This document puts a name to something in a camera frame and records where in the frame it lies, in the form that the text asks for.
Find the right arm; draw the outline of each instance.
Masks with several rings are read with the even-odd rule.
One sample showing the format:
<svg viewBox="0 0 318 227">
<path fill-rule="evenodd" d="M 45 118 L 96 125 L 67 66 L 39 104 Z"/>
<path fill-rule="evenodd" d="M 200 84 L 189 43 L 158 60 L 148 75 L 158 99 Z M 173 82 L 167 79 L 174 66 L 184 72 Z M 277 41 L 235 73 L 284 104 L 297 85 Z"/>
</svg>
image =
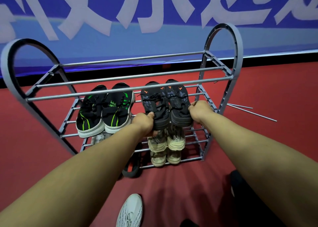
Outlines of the right arm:
<svg viewBox="0 0 318 227">
<path fill-rule="evenodd" d="M 318 226 L 318 163 L 216 114 L 206 101 L 189 107 L 262 201 L 287 226 Z"/>
</svg>

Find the white shoelace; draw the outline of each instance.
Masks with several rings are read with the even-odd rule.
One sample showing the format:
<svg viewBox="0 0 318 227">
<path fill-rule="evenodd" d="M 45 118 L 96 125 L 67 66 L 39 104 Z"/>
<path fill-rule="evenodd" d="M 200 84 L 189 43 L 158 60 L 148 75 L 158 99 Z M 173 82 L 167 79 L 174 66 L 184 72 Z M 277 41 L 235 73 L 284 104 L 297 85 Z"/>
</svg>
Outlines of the white shoelace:
<svg viewBox="0 0 318 227">
<path fill-rule="evenodd" d="M 133 217 L 133 212 L 129 212 L 126 214 L 125 220 L 126 220 L 126 227 L 130 227 L 131 225 L 131 217 Z"/>
</svg>

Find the hand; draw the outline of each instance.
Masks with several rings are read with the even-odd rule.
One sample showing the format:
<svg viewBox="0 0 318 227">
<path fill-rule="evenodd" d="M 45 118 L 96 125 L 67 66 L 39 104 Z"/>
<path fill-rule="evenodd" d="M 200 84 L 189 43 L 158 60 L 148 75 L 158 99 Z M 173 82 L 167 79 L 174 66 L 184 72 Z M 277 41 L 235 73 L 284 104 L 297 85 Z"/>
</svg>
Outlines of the hand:
<svg viewBox="0 0 318 227">
<path fill-rule="evenodd" d="M 211 106 L 205 100 L 194 101 L 189 106 L 191 117 L 196 122 L 203 124 L 207 114 L 213 112 Z"/>
<path fill-rule="evenodd" d="M 140 127 L 141 137 L 145 136 L 156 136 L 157 131 L 153 131 L 154 127 L 154 113 L 150 112 L 148 115 L 145 113 L 138 113 L 132 121 L 132 124 Z"/>
</svg>

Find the shoe rack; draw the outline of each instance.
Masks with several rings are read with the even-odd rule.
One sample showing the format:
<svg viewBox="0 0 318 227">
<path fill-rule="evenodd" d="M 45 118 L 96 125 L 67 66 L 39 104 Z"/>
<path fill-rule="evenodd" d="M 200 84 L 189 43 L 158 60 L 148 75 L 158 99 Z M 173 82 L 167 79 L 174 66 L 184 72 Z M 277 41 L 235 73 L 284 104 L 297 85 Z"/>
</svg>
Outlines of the shoe rack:
<svg viewBox="0 0 318 227">
<path fill-rule="evenodd" d="M 221 29 L 226 29 L 230 32 L 234 40 L 234 64 L 233 68 L 229 69 L 226 65 L 224 65 L 219 59 L 217 59 L 210 51 L 210 45 L 214 38 L 214 36 L 219 32 Z M 16 52 L 22 46 L 30 45 L 35 48 L 38 48 L 40 51 L 45 53 L 47 57 L 52 61 L 53 67 L 44 74 L 44 76 L 34 84 L 26 93 L 22 91 L 20 88 L 17 78 L 14 74 L 14 57 Z M 185 55 L 194 55 L 194 54 L 202 54 L 202 62 L 201 68 L 199 69 L 189 69 L 189 70 L 180 70 L 180 71 L 171 71 L 171 72 L 159 72 L 159 73 L 148 73 L 148 74 L 139 74 L 139 75 L 130 75 L 130 76 L 123 76 L 123 77 L 110 77 L 110 78 L 101 78 L 101 79 L 93 79 L 93 80 L 78 80 L 78 81 L 70 81 L 67 77 L 67 74 L 64 71 L 65 67 L 68 66 L 75 66 L 75 65 L 92 65 L 92 64 L 105 64 L 105 63 L 114 63 L 114 62 L 123 62 L 123 61 L 132 61 L 132 60 L 147 60 L 147 59 L 154 59 L 154 58 L 163 58 L 163 57 L 175 57 L 175 56 L 185 56 Z M 215 64 L 214 67 L 206 68 L 206 62 L 210 60 Z M 118 60 L 103 60 L 103 61 L 93 61 L 93 62 L 82 62 L 82 63 L 73 63 L 73 64 L 61 64 L 58 58 L 53 54 L 53 52 L 48 49 L 42 43 L 25 38 L 25 39 L 16 39 L 9 42 L 3 49 L 1 53 L 1 72 L 6 83 L 6 86 L 10 90 L 10 92 L 17 98 L 17 100 L 55 137 L 62 146 L 64 146 L 72 155 L 77 154 L 77 150 L 69 143 L 67 140 L 69 137 L 78 137 L 78 133 L 75 134 L 65 134 L 66 127 L 68 125 L 74 125 L 75 121 L 71 121 L 71 117 L 76 110 L 78 110 L 81 106 L 82 100 L 86 95 L 94 95 L 100 93 L 111 93 L 111 92 L 123 92 L 126 90 L 133 90 L 135 94 L 139 94 L 141 88 L 144 85 L 140 85 L 137 87 L 130 87 L 125 89 L 108 89 L 108 90 L 101 90 L 101 91 L 89 91 L 89 92 L 76 92 L 73 85 L 75 84 L 85 84 L 85 83 L 98 83 L 98 82 L 105 82 L 105 81 L 112 81 L 112 80 L 125 80 L 125 79 L 137 79 L 137 78 L 144 78 L 144 77 L 151 77 L 151 76 L 160 76 L 160 75 L 173 75 L 173 74 L 180 74 L 180 73 L 190 73 L 190 72 L 199 72 L 199 79 L 193 79 L 190 81 L 183 81 L 183 82 L 176 82 L 176 83 L 169 83 L 169 84 L 159 84 L 153 86 L 147 86 L 147 88 L 153 87 L 165 87 L 174 84 L 183 84 L 186 88 L 197 88 L 196 93 L 189 94 L 189 96 L 195 96 L 195 99 L 198 100 L 199 96 L 202 95 L 206 98 L 206 100 L 211 105 L 211 108 L 218 114 L 223 114 L 225 107 L 228 103 L 228 100 L 231 96 L 231 93 L 235 87 L 235 83 L 237 78 L 239 77 L 241 67 L 243 62 L 243 43 L 241 35 L 238 29 L 232 24 L 218 24 L 216 25 L 212 31 L 210 32 L 204 46 L 204 50 L 202 52 L 190 52 L 190 53 L 180 53 L 180 54 L 168 54 L 168 55 L 157 55 L 157 56 L 148 56 L 148 57 L 138 57 L 138 58 L 129 58 L 129 59 L 118 59 Z M 224 77 L 221 78 L 210 78 L 210 79 L 203 79 L 204 72 L 210 70 L 221 70 L 224 73 Z M 47 83 L 55 74 L 60 74 L 63 81 L 62 83 Z M 202 86 L 202 83 L 206 82 L 216 82 L 227 80 L 228 83 L 224 90 L 224 95 L 222 97 L 220 105 L 217 107 L 212 99 L 207 94 L 206 90 Z M 70 93 L 63 94 L 63 95 L 53 95 L 53 96 L 41 96 L 37 97 L 36 94 L 39 90 L 46 87 L 56 87 L 56 86 L 68 86 Z M 59 98 L 74 98 L 74 102 L 71 105 L 71 108 L 68 114 L 65 117 L 65 120 L 62 122 L 59 129 L 57 129 L 49 120 L 48 118 L 39 110 L 39 108 L 34 104 L 36 101 L 40 100 L 50 100 L 50 99 L 59 99 Z M 205 132 L 205 140 L 199 140 L 197 137 L 197 131 L 204 131 Z M 209 151 L 211 142 L 213 137 L 211 134 L 207 132 L 206 129 L 203 127 L 195 129 L 193 127 L 188 127 L 184 129 L 186 138 L 194 137 L 195 141 L 187 142 L 186 145 L 197 145 L 199 148 L 200 156 L 193 157 L 188 159 L 182 159 L 181 162 L 188 162 L 188 161 L 196 161 L 196 160 L 204 160 L 206 154 Z M 86 147 L 89 147 L 90 144 L 87 143 L 88 138 L 83 139 L 83 143 L 81 146 L 81 150 L 85 150 Z M 146 152 L 149 151 L 147 140 L 145 139 L 143 142 L 143 147 L 140 150 L 136 150 L 135 152 Z M 140 168 L 151 168 L 153 165 L 146 165 L 141 166 Z"/>
</svg>

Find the left hand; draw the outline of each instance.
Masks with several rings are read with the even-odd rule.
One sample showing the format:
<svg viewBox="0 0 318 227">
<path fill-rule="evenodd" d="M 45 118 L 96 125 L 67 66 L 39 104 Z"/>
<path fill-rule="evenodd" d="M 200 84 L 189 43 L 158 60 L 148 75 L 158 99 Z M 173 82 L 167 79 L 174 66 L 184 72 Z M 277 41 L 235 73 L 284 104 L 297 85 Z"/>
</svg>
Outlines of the left hand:
<svg viewBox="0 0 318 227">
<path fill-rule="evenodd" d="M 132 121 L 132 124 L 140 127 L 141 129 L 141 137 L 146 136 L 156 136 L 157 131 L 153 131 L 152 128 L 154 127 L 154 113 L 150 112 L 148 115 L 145 113 L 138 113 Z"/>
</svg>

